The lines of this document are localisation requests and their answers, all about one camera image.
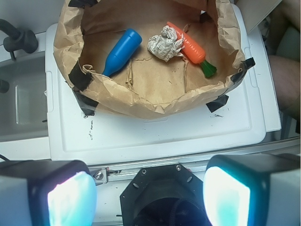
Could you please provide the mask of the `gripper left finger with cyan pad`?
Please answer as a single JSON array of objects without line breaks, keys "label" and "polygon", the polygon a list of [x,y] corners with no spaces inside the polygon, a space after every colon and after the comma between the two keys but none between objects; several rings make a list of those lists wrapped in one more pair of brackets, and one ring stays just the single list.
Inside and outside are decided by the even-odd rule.
[{"label": "gripper left finger with cyan pad", "polygon": [[97,189],[88,166],[73,161],[3,161],[2,226],[90,226]]}]

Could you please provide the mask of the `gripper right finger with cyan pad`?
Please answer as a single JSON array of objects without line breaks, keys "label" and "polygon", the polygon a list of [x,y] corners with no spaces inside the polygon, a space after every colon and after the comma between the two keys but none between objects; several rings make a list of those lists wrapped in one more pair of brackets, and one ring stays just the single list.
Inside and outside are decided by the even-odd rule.
[{"label": "gripper right finger with cyan pad", "polygon": [[301,158],[215,155],[206,167],[203,200],[214,226],[299,226]]}]

